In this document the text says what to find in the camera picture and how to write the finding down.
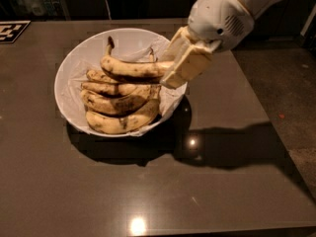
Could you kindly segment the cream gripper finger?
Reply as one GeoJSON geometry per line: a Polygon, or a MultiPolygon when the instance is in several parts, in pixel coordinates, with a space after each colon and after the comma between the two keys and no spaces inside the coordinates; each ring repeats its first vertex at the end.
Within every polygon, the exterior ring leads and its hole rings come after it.
{"type": "Polygon", "coordinates": [[[220,46],[220,40],[183,45],[176,54],[174,63],[160,80],[160,84],[169,89],[177,89],[192,81],[210,66],[212,56],[220,46]]]}
{"type": "Polygon", "coordinates": [[[160,61],[184,62],[191,55],[196,55],[197,49],[187,27],[180,27],[163,51],[160,61]]]}

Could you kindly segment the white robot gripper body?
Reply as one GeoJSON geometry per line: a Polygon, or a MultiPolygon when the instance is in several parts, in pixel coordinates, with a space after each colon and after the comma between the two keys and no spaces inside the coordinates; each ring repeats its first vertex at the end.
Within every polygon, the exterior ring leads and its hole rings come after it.
{"type": "Polygon", "coordinates": [[[197,0],[188,18],[194,40],[219,41],[216,51],[234,48],[254,28],[255,21],[242,0],[197,0]]]}

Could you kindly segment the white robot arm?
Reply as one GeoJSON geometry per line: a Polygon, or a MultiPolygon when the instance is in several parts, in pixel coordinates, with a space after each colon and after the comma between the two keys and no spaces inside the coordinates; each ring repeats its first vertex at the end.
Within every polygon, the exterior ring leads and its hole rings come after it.
{"type": "Polygon", "coordinates": [[[236,47],[255,21],[281,0],[197,0],[188,24],[173,36],[163,58],[173,64],[161,84],[177,89],[210,67],[212,56],[236,47]]]}

